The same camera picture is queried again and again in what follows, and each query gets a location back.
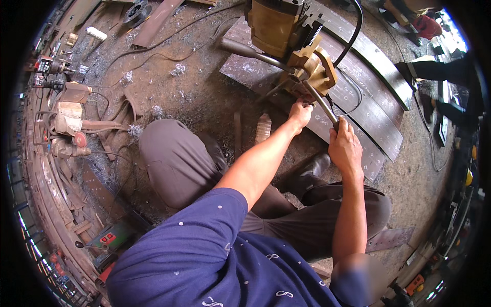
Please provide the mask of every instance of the metal pipe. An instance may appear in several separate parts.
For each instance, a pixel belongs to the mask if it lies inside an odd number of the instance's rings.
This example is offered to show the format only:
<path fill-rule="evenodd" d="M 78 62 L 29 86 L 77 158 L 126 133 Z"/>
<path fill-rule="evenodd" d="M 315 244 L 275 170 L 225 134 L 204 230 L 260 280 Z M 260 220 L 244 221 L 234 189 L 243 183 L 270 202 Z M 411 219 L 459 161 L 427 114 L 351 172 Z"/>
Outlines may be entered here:
<path fill-rule="evenodd" d="M 256 56 L 255 56 L 256 59 L 258 60 L 261 60 L 263 62 L 266 62 L 268 64 L 271 64 L 273 66 L 276 66 L 278 68 L 281 68 L 283 69 L 284 71 L 288 72 L 289 74 L 294 74 L 295 73 L 295 68 L 293 67 L 290 67 L 290 66 L 287 66 L 286 64 L 283 64 L 281 63 L 280 61 L 278 60 L 275 60 L 274 58 L 272 57 L 269 57 L 269 56 L 265 56 L 263 54 L 260 54 L 260 53 L 256 53 Z"/>
<path fill-rule="evenodd" d="M 312 94 L 312 96 L 317 100 L 319 105 L 321 105 L 321 108 L 324 110 L 326 113 L 327 117 L 331 120 L 332 124 L 336 127 L 336 124 L 338 123 L 338 120 L 336 118 L 336 115 L 331 111 L 327 103 L 322 99 L 322 97 L 319 95 L 319 93 L 310 85 L 310 83 L 307 80 L 303 80 L 302 84 L 305 86 L 305 88 Z"/>
<path fill-rule="evenodd" d="M 283 82 L 281 82 L 280 84 L 278 84 L 277 86 L 275 86 L 272 90 L 270 90 L 265 96 L 262 96 L 261 98 L 259 98 L 256 102 L 263 102 L 263 101 L 266 101 L 268 98 L 270 98 L 271 96 L 273 96 L 275 93 L 281 91 L 282 89 L 284 89 L 286 87 L 286 84 L 288 82 L 290 82 L 291 80 L 288 78 L 288 79 L 285 79 Z"/>
<path fill-rule="evenodd" d="M 280 61 L 278 61 L 272 57 L 265 56 L 264 54 L 260 54 L 254 48 L 252 48 L 246 44 L 232 40 L 230 38 L 220 37 L 217 40 L 217 47 L 221 50 L 228 51 L 228 52 L 236 54 L 236 55 L 245 56 L 248 58 L 256 58 L 256 59 L 263 61 L 267 64 L 281 68 L 290 74 L 295 73 L 295 69 L 293 67 L 290 67 L 286 64 L 283 64 Z"/>

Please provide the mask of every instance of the concrete floor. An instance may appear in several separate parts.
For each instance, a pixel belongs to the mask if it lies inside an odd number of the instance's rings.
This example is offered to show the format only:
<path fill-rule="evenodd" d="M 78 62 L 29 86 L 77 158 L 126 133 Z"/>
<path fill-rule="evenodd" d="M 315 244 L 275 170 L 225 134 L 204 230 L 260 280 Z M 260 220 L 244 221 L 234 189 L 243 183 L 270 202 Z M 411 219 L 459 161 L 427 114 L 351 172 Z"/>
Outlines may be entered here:
<path fill-rule="evenodd" d="M 230 3 L 230 1 L 221 0 L 220 4 L 211 9 L 210 12 L 221 7 L 227 7 Z M 327 0 L 324 0 L 323 3 L 352 24 L 356 23 L 355 13 L 343 11 Z M 362 4 L 365 6 L 365 10 L 376 11 L 374 1 L 365 0 L 362 1 Z M 166 22 L 154 42 L 160 41 L 188 21 L 193 20 L 194 17 L 203 16 L 207 12 L 208 6 L 205 4 L 188 3 Z M 175 58 L 184 57 L 191 53 L 194 48 L 209 40 L 221 22 L 241 14 L 241 8 L 236 7 L 213 15 L 184 29 L 150 52 L 129 55 L 123 60 L 118 60 L 105 75 L 105 69 L 117 55 L 133 49 L 131 41 L 141 26 L 125 34 L 126 29 L 122 29 L 121 24 L 109 30 L 110 21 L 107 16 L 104 16 L 104 13 L 93 14 L 85 26 L 94 26 L 100 29 L 108 34 L 108 38 L 104 43 L 97 43 L 88 37 L 84 30 L 78 33 L 79 40 L 74 47 L 75 54 L 81 55 L 81 60 L 90 67 L 84 83 L 87 85 L 114 84 L 124 73 L 139 66 L 153 53 L 161 53 Z M 220 35 L 223 35 L 234 21 L 235 19 L 225 22 L 220 29 Z M 389 30 L 400 45 L 406 60 L 426 54 L 425 43 L 424 47 L 417 48 L 401 32 L 392 28 Z M 366 12 L 362 32 L 392 62 L 396 63 L 402 60 L 401 52 L 387 30 L 374 16 Z M 270 114 L 273 120 L 273 129 L 283 123 L 286 120 L 286 114 L 270 104 L 255 104 L 256 94 L 218 71 L 228 55 L 225 52 L 215 50 L 212 44 L 208 44 L 196 54 L 180 62 L 186 69 L 178 76 L 174 77 L 170 74 L 170 71 L 176 67 L 176 62 L 165 60 L 162 56 L 154 56 L 141 68 L 134 70 L 133 80 L 128 84 L 128 88 L 135 99 L 141 103 L 140 106 L 145 112 L 145 116 L 139 121 L 141 128 L 154 120 L 151 108 L 160 106 L 164 111 L 165 118 L 178 119 L 193 132 L 208 131 L 216 135 L 228 161 L 231 163 L 233 161 L 234 111 L 240 110 L 242 113 L 244 150 L 253 145 L 257 119 L 264 111 Z M 112 88 L 101 88 L 99 91 L 109 98 L 108 113 L 111 114 L 116 109 L 116 104 L 121 103 L 122 87 L 117 85 Z M 99 101 L 99 112 L 102 113 L 106 106 L 105 101 L 96 94 L 92 94 L 90 99 Z M 405 260 L 425 238 L 449 169 L 446 167 L 440 172 L 434 170 L 428 133 L 414 101 L 412 106 L 412 110 L 404 114 L 401 125 L 404 140 L 397 160 L 394 163 L 387 160 L 373 184 L 368 181 L 365 182 L 365 184 L 381 190 L 391 198 L 392 214 L 387 225 L 388 228 L 416 226 L 408 244 L 371 253 L 387 268 L 388 281 L 397 277 Z M 88 117 L 95 115 L 94 103 L 88 103 L 85 108 Z M 133 142 L 127 148 L 121 149 L 120 153 L 125 156 L 132 155 L 136 163 L 133 174 L 121 191 L 121 196 L 148 220 L 158 224 L 170 216 L 172 211 L 159 201 L 148 184 L 144 165 L 139 159 L 137 139 L 132 139 L 126 133 L 118 133 L 116 142 L 121 145 Z M 89 147 L 93 150 L 103 150 L 98 139 L 91 139 Z M 324 141 L 311 131 L 304 129 L 293 140 L 273 183 L 280 180 L 305 159 L 326 149 L 327 144 Z M 437 148 L 436 164 L 442 165 L 449 152 L 450 146 L 442 149 Z M 124 160 L 118 159 L 115 166 L 114 163 L 109 163 L 105 155 L 93 154 L 87 158 L 91 159 L 105 174 L 106 183 L 110 185 L 117 186 L 116 182 L 122 183 L 131 174 L 131 167 Z M 335 182 L 341 180 L 341 176 L 337 168 L 331 166 L 324 179 L 327 182 Z M 289 199 L 294 198 L 292 195 L 287 196 Z M 111 221 L 111 217 L 107 213 L 101 213 L 103 219 Z M 314 265 L 329 270 L 331 262 L 330 259 L 326 259 Z"/>

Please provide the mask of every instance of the rusty metal bar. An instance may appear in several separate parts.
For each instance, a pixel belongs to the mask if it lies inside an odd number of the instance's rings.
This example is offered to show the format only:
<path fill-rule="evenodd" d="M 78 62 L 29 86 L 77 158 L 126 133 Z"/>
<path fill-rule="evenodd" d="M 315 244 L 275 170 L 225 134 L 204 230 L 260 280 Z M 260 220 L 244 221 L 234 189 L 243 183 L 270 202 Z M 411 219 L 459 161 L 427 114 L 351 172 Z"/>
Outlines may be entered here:
<path fill-rule="evenodd" d="M 174 14 L 184 0 L 165 0 L 152 12 L 150 18 L 143 23 L 140 33 L 135 37 L 133 45 L 150 47 L 155 36 L 162 29 L 164 22 Z"/>

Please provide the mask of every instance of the welding wire spool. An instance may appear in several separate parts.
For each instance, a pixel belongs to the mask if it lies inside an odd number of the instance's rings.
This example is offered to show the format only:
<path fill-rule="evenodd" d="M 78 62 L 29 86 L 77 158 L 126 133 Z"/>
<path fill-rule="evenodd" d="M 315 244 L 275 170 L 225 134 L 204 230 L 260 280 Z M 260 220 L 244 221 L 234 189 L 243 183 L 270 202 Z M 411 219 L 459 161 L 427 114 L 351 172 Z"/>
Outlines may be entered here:
<path fill-rule="evenodd" d="M 92 36 L 94 37 L 95 39 L 97 40 L 100 40 L 101 42 L 105 41 L 106 38 L 108 37 L 107 34 L 105 34 L 104 32 L 102 31 L 99 31 L 97 30 L 96 28 L 94 27 L 88 27 L 87 29 L 85 29 L 87 31 L 87 34 L 89 36 Z"/>
<path fill-rule="evenodd" d="M 126 11 L 123 23 L 133 29 L 138 27 L 152 12 L 152 6 L 148 5 L 147 0 L 141 0 L 135 3 Z"/>

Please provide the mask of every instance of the electric cable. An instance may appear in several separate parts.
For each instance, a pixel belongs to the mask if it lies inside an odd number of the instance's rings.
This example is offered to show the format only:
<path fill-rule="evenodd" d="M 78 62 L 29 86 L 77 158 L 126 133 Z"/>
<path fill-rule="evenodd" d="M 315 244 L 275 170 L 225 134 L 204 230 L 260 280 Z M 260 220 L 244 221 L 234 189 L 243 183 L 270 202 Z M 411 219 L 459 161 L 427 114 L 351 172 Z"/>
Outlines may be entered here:
<path fill-rule="evenodd" d="M 99 102 L 97 102 L 97 115 L 99 116 L 99 118 L 103 118 L 104 117 L 104 114 L 106 114 L 106 111 L 109 108 L 109 99 L 106 96 L 104 96 L 104 94 L 101 94 L 101 93 L 96 92 L 96 91 L 92 91 L 91 94 L 101 95 L 108 102 L 108 104 L 106 105 L 106 108 L 104 109 L 104 112 L 102 113 L 102 116 L 99 115 Z"/>
<path fill-rule="evenodd" d="M 129 150 L 130 152 L 130 155 L 131 155 L 131 161 L 128 159 L 128 158 L 125 158 L 123 157 L 122 155 L 119 154 L 119 152 L 121 151 L 122 148 L 126 148 Z M 125 159 L 126 161 L 128 161 L 129 163 L 131 163 L 131 171 L 130 173 L 128 174 L 128 177 L 125 179 L 125 181 L 123 182 L 123 184 L 119 187 L 118 191 L 116 191 L 116 194 L 114 194 L 114 197 L 112 198 L 112 202 L 111 202 L 111 208 L 109 209 L 108 211 L 108 215 L 111 214 L 111 211 L 112 211 L 112 208 L 114 206 L 114 202 L 116 201 L 116 198 L 118 197 L 119 193 L 121 192 L 121 190 L 124 188 L 124 186 L 128 183 L 128 180 L 130 180 L 131 178 L 131 175 L 134 173 L 135 171 L 135 168 L 134 168 L 134 157 L 133 157 L 133 153 L 131 152 L 131 150 L 129 149 L 128 145 L 123 145 L 121 146 L 119 149 L 118 149 L 118 152 L 117 153 L 113 153 L 113 152 L 109 152 L 109 154 L 113 154 L 115 156 L 118 156 L 118 157 L 121 157 L 123 159 Z"/>
<path fill-rule="evenodd" d="M 236 18 L 240 18 L 240 16 L 235 16 L 235 17 L 231 17 L 225 21 L 223 21 L 215 30 L 215 32 L 213 33 L 213 36 L 212 38 L 210 38 L 209 40 L 207 40 L 204 44 L 202 44 L 201 46 L 199 46 L 198 48 L 196 48 L 193 52 L 191 52 L 190 54 L 188 54 L 187 56 L 185 57 L 182 57 L 182 58 L 172 58 L 172 57 L 169 57 L 169 56 L 166 56 L 166 55 L 163 55 L 163 54 L 160 54 L 160 53 L 154 53 L 152 54 L 151 56 L 149 56 L 145 61 L 143 61 L 142 64 L 138 65 L 137 67 L 134 67 L 130 70 L 136 70 L 136 69 L 139 69 L 140 67 L 142 67 L 150 58 L 152 58 L 153 56 L 163 56 L 165 57 L 166 59 L 168 59 L 169 61 L 172 61 L 172 62 L 181 62 L 181 61 L 184 61 L 185 59 L 189 58 L 191 55 L 195 54 L 197 51 L 199 51 L 201 48 L 203 48 L 204 46 L 206 46 L 207 44 L 213 42 L 218 34 L 219 34 L 219 31 L 220 31 L 220 28 L 221 26 L 223 26 L 223 24 L 225 24 L 227 21 L 229 20 L 232 20 L 232 19 L 236 19 Z"/>
<path fill-rule="evenodd" d="M 353 110 L 347 112 L 347 113 L 344 113 L 344 114 L 341 114 L 341 115 L 338 115 L 338 116 L 346 116 L 346 115 L 350 115 L 351 113 L 353 113 L 354 111 L 356 111 L 356 109 L 358 109 L 358 107 L 361 105 L 361 101 L 362 101 L 362 96 L 363 96 L 363 93 L 361 92 L 361 89 L 360 87 L 358 86 L 358 84 L 356 84 L 356 82 L 345 72 L 343 71 L 341 68 L 337 67 L 337 69 L 339 69 L 339 71 L 345 76 L 345 78 L 351 82 L 351 84 L 356 87 L 356 89 L 358 90 L 358 93 L 360 94 L 360 100 L 358 101 L 358 104 L 353 108 Z M 327 98 L 327 101 L 329 101 L 329 104 L 333 103 L 335 104 L 333 101 L 332 101 L 332 98 L 331 96 L 329 96 L 329 94 L 326 95 L 326 98 Z"/>
<path fill-rule="evenodd" d="M 423 112 L 421 112 L 421 109 L 419 107 L 419 102 L 418 102 L 418 99 L 416 98 L 416 95 L 414 93 L 412 95 L 413 95 L 413 97 L 414 97 L 414 99 L 416 101 L 416 108 L 419 111 L 419 115 L 421 116 L 421 119 L 423 120 L 423 125 L 425 125 L 426 130 L 428 131 L 428 134 L 430 136 L 430 144 L 431 144 L 431 148 L 432 148 L 431 149 L 431 157 L 432 157 L 432 161 L 433 161 L 433 167 L 435 168 L 436 171 L 441 171 L 442 169 L 445 168 L 445 166 L 447 165 L 448 160 L 450 159 L 450 156 L 452 155 L 453 143 L 455 141 L 455 137 L 456 137 L 457 133 L 454 134 L 454 139 L 452 141 L 452 148 L 450 148 L 450 152 L 449 152 L 447 158 L 445 159 L 445 163 L 443 163 L 443 165 L 441 167 L 437 167 L 436 166 L 435 144 L 433 143 L 433 135 L 431 133 L 430 128 L 428 128 L 428 125 L 426 124 L 425 117 L 423 115 Z"/>
<path fill-rule="evenodd" d="M 351 0 L 351 3 L 356 9 L 356 14 L 357 14 L 357 20 L 356 20 L 356 27 L 353 32 L 353 35 L 351 35 L 351 39 L 348 42 L 348 44 L 344 47 L 343 52 L 338 56 L 336 61 L 334 62 L 333 66 L 337 67 L 337 65 L 341 62 L 341 60 L 344 58 L 344 56 L 348 53 L 348 51 L 351 49 L 353 46 L 353 43 L 356 41 L 356 38 L 358 37 L 358 34 L 360 33 L 361 26 L 363 24 L 363 12 L 361 11 L 360 3 L 358 3 L 357 0 Z"/>
<path fill-rule="evenodd" d="M 116 58 L 114 58 L 114 60 L 111 61 L 111 63 L 109 63 L 109 65 L 107 66 L 107 68 L 105 69 L 104 73 L 102 74 L 102 79 L 104 78 L 104 76 L 106 75 L 107 71 L 109 70 L 109 68 L 120 58 L 122 58 L 123 56 L 127 56 L 127 55 L 131 55 L 131 54 L 134 54 L 134 53 L 140 53 L 140 52 L 147 52 L 147 51 L 150 51 L 154 48 L 156 48 L 157 46 L 161 45 L 163 42 L 165 42 L 166 40 L 170 39 L 171 37 L 173 37 L 174 35 L 176 35 L 177 33 L 181 32 L 182 30 L 186 29 L 187 27 L 197 23 L 198 21 L 202 20 L 202 19 L 205 19 L 209 16 L 212 16 L 212 15 L 215 15 L 217 13 L 220 13 L 222 11 L 225 11 L 225 10 L 228 10 L 230 8 L 233 8 L 233 7 L 236 7 L 236 6 L 239 6 L 239 5 L 242 5 L 244 4 L 245 1 L 240 1 L 236 4 L 233 4 L 231 6 L 228 6 L 228 7 L 224 7 L 224 8 L 221 8 L 221 9 L 218 9 L 214 12 L 211 12 L 205 16 L 201 16 L 199 17 L 198 19 L 195 19 L 189 23 L 187 23 L 186 25 L 184 25 L 182 28 L 179 28 L 177 31 L 175 31 L 173 34 L 169 35 L 168 37 L 164 38 L 163 40 L 161 40 L 160 42 L 158 42 L 157 44 L 155 44 L 154 46 L 152 47 L 148 47 L 148 48 L 145 48 L 145 49 L 138 49 L 138 50 L 131 50 L 131 51 L 127 51 L 127 52 L 124 52 L 120 55 L 118 55 Z"/>
<path fill-rule="evenodd" d="M 389 28 L 387 28 L 387 26 L 385 25 L 385 22 L 380 20 L 379 18 L 377 18 L 374 13 L 370 12 L 365 6 L 363 6 L 363 8 L 365 9 L 365 11 L 369 12 L 370 15 L 373 16 L 373 18 L 375 18 L 384 28 L 385 30 L 389 33 L 390 37 L 392 37 L 392 40 L 394 41 L 394 43 L 396 43 L 396 46 L 397 48 L 399 48 L 399 52 L 401 53 L 401 57 L 402 57 L 402 61 L 403 62 L 406 62 L 406 58 L 404 57 L 404 53 L 402 52 L 402 49 L 401 49 L 401 46 L 399 46 L 399 44 L 397 43 L 397 40 L 395 39 L 395 37 L 392 35 L 392 33 L 390 32 Z"/>
<path fill-rule="evenodd" d="M 104 154 L 109 154 L 109 155 L 115 155 L 115 156 L 118 156 L 118 157 L 121 157 L 121 158 L 125 159 L 128 162 L 131 162 L 128 158 L 126 158 L 126 157 L 124 157 L 124 156 L 122 156 L 122 155 L 120 155 L 118 153 L 115 153 L 115 152 L 109 152 L 109 151 L 91 151 L 90 153 L 91 154 L 93 154 L 93 153 L 104 153 Z"/>
<path fill-rule="evenodd" d="M 394 43 L 396 44 L 397 48 L 399 49 L 399 52 L 401 53 L 401 57 L 402 57 L 402 60 L 403 62 L 406 62 L 406 58 L 404 57 L 404 53 L 402 52 L 402 49 L 401 49 L 401 46 L 399 46 L 399 43 L 397 42 L 397 40 L 395 39 L 395 37 L 392 35 L 392 33 L 389 31 L 389 29 L 387 28 L 387 26 L 385 25 L 385 23 L 383 21 L 381 21 L 380 19 L 378 19 L 372 12 L 370 12 L 366 7 L 363 7 L 365 9 L 365 11 L 368 11 L 377 21 L 379 21 L 379 23 L 382 24 L 382 26 L 387 30 L 387 32 L 389 33 L 390 37 L 392 38 L 392 40 L 394 41 Z M 413 93 L 412 94 L 413 97 L 414 97 L 414 100 L 416 101 L 416 108 L 418 109 L 418 112 L 419 112 L 419 115 L 421 117 L 421 120 L 423 121 L 423 124 L 425 125 L 426 127 L 426 130 L 428 131 L 428 134 L 430 136 L 430 145 L 431 145 L 431 154 L 432 154 L 432 162 L 433 162 L 433 168 L 436 170 L 436 171 L 441 171 L 445 168 L 445 166 L 447 165 L 449 159 L 450 159 L 450 156 L 452 155 L 452 149 L 450 149 L 450 153 L 448 154 L 447 158 L 445 159 L 445 162 L 443 163 L 443 165 L 441 167 L 438 167 L 436 166 L 436 152 L 435 152 L 435 144 L 433 143 L 433 135 L 431 133 L 431 130 L 430 128 L 428 127 L 428 125 L 426 124 L 426 120 L 424 118 L 424 115 L 423 113 L 421 112 L 421 109 L 419 107 L 419 102 L 418 102 L 418 99 L 416 98 L 416 95 Z M 452 141 L 452 144 L 454 143 L 455 141 L 455 137 L 456 137 L 457 134 L 454 135 L 454 139 Z"/>

